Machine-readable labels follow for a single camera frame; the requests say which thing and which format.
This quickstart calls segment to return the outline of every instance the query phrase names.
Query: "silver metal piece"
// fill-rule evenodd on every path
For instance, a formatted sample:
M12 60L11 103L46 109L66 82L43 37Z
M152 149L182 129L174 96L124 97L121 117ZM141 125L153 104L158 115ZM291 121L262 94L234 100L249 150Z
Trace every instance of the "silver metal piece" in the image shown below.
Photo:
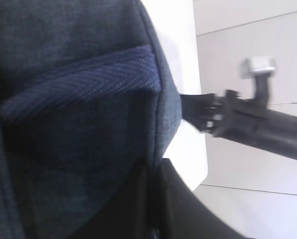
M213 116L213 120L221 121L222 119L223 119L223 116L220 115L220 114L215 114L215 115Z
M256 56L244 60L241 64L242 79L253 78L255 75L270 73L273 76L276 72L276 61L273 57Z
M214 122L213 121L208 121L207 124L206 124L206 127L207 128L212 128L214 125Z

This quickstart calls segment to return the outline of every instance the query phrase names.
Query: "gray fabric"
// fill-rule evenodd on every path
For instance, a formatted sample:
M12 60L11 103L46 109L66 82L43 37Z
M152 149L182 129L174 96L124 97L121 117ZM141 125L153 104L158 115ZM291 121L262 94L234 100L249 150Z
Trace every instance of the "gray fabric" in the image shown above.
M0 141L0 239L23 238L18 215L27 238L65 238L110 199L136 158L161 159L180 119L179 95L140 1L0 0L0 102L42 73L147 44L160 94L104 97L3 127L17 207Z

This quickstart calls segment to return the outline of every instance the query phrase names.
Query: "dark gray backpack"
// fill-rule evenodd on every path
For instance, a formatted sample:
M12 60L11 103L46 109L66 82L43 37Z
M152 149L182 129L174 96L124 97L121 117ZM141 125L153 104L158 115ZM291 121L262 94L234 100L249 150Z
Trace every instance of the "dark gray backpack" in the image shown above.
M162 160L180 118L139 0L0 0L0 239L242 238Z

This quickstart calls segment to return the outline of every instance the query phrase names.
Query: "navy blue fabric strip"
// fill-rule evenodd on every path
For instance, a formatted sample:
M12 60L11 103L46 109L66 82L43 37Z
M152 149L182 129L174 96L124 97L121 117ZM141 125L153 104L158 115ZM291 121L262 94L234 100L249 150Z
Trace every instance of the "navy blue fabric strip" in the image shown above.
M41 112L103 96L161 91L154 54L140 46L74 63L33 79L2 103L0 114L15 123Z

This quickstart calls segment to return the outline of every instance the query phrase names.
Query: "tile grout line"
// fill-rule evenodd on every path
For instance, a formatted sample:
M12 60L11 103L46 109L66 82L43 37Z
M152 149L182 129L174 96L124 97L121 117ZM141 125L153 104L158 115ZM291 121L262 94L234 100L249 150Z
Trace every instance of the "tile grout line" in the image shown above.
M287 12L287 13L280 14L280 15L277 15L277 16L271 16L271 17L267 17L267 18L264 18L264 19L260 19L260 20L256 20L256 21L251 21L251 22L247 22L247 23L243 23L243 24L239 24L239 25L236 25L236 26L227 27L227 28L220 29L220 30L206 32L206 33L203 33L203 34L196 35L196 37L207 35L207 34L211 34L211 33L215 33L215 32L218 32L218 31L223 31L223 30L231 29L231 28L238 27L238 26L244 26L244 25L247 25L247 24L256 23L256 22L259 22L259 21L265 21L265 20L268 20L268 19L272 19L272 18L276 18L276 17L280 17L280 16L285 16L285 15L289 15L289 14L293 14L293 13L297 13L297 11Z
M203 183L201 183L200 185L209 186L209 187L217 187L217 188L230 188L230 189L247 190L247 191L253 191L253 192L275 193L275 194L297 196L296 193L280 193L280 192L264 191L264 190L257 190L257 189L246 189L246 188L235 188L235 187L217 186L217 185L210 185L210 184L203 184Z

